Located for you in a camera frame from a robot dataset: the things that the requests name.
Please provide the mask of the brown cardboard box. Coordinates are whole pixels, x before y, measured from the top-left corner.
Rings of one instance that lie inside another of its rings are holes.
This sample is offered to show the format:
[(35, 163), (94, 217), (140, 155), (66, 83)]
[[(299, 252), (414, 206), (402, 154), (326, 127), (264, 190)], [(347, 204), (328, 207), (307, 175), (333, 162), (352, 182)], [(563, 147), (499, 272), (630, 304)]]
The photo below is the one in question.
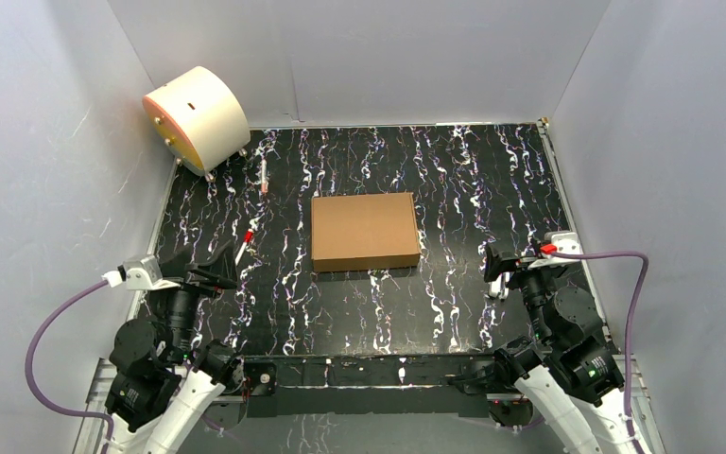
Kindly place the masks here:
[(310, 215), (315, 272), (419, 265), (422, 253), (411, 192), (315, 197)]

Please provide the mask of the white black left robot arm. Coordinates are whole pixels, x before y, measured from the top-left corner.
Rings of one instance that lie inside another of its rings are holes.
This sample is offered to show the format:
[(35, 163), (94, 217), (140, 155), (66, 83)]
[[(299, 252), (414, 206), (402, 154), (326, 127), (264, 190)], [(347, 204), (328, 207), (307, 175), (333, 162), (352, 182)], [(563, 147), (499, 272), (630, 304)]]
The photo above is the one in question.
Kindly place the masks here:
[(202, 261), (190, 248), (161, 261), (126, 260), (105, 274), (112, 288), (143, 292), (151, 314), (123, 323), (109, 362), (115, 377), (105, 410), (113, 419), (105, 453), (176, 453), (209, 405), (246, 382), (244, 360), (219, 340), (195, 344), (201, 300), (238, 287), (231, 241)]

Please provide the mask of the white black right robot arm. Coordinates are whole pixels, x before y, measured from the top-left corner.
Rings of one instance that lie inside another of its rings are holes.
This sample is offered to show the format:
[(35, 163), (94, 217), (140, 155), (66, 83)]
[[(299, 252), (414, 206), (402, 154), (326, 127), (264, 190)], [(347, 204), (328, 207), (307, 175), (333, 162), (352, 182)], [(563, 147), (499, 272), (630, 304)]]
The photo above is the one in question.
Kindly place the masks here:
[(553, 236), (533, 255), (485, 249), (484, 280), (520, 293), (532, 335), (494, 353), (491, 371), (508, 392), (525, 396), (566, 453), (647, 453), (625, 382), (593, 295), (559, 287), (560, 271), (582, 259), (579, 243)]

